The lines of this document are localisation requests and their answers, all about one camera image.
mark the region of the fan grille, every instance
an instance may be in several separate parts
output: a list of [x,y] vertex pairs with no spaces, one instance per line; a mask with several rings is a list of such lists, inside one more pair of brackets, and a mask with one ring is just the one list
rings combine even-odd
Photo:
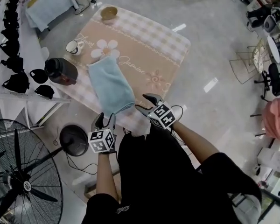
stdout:
[[[9,173],[12,173],[17,169],[14,157],[15,129],[18,130],[19,135],[22,170],[49,153],[44,143],[32,130],[16,121],[0,119],[0,152],[5,151],[0,158],[0,172],[8,170]],[[53,159],[49,159],[34,168],[29,174],[32,188],[48,194],[58,201],[46,201],[31,193],[29,193],[30,200],[26,196],[18,196],[2,218],[10,223],[18,224],[59,223],[63,209],[63,193],[55,162]],[[10,189],[10,176],[4,174],[0,177],[0,198]]]

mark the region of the floor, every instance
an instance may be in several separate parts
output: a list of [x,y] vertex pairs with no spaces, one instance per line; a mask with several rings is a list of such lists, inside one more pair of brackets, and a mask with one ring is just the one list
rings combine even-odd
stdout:
[[[264,103],[260,100],[262,85],[255,85],[249,79],[254,73],[247,73],[242,63],[233,64],[236,51],[246,50],[249,45],[258,42],[258,35],[249,32],[246,27],[245,4],[240,0],[98,0],[98,4],[109,3],[119,6],[170,29],[185,24],[177,31],[191,41],[189,54],[184,59],[180,71],[173,82],[166,100],[171,105],[185,105],[181,122],[212,142],[220,151],[225,152],[234,162],[250,173],[256,163],[260,149],[268,146],[266,137],[255,138],[261,133],[261,120],[249,115],[259,112]],[[62,57],[65,45],[75,38],[92,15],[97,11],[91,6],[80,15],[74,15],[71,8],[62,14],[41,33],[41,46],[48,47],[50,57]],[[53,139],[68,123],[80,125],[85,131],[90,130],[96,113],[73,100],[63,105],[46,123],[43,130],[38,130],[50,150],[56,149]],[[123,136],[122,128],[116,128],[118,140]],[[190,155],[194,166],[199,163]],[[60,153],[55,157],[61,179],[83,201],[84,188],[95,182],[96,176],[89,175],[68,166],[66,156]],[[88,150],[85,155],[74,158],[79,168],[97,162],[97,155]],[[112,169],[118,169],[114,155],[111,156]],[[96,166],[87,168],[96,172]]]

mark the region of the light blue towel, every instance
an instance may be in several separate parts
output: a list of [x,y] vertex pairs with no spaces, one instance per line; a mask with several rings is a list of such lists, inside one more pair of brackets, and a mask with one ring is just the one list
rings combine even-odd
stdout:
[[107,56],[88,68],[90,81],[105,115],[117,114],[135,105],[135,96],[116,59]]

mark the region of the black shirt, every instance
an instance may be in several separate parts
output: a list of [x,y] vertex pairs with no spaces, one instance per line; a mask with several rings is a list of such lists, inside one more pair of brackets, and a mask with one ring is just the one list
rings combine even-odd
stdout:
[[227,194],[251,194],[261,202],[256,183],[227,155],[212,155],[199,172],[170,133],[156,127],[146,139],[124,136],[119,169],[121,204],[108,194],[94,195],[82,224],[106,219],[236,224]]

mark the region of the black fan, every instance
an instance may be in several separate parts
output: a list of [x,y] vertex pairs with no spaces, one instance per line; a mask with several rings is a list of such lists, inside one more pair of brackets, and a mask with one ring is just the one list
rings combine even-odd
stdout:
[[21,224],[60,222],[63,192],[52,158],[71,145],[76,145],[73,139],[50,153],[29,128],[0,119],[0,218]]

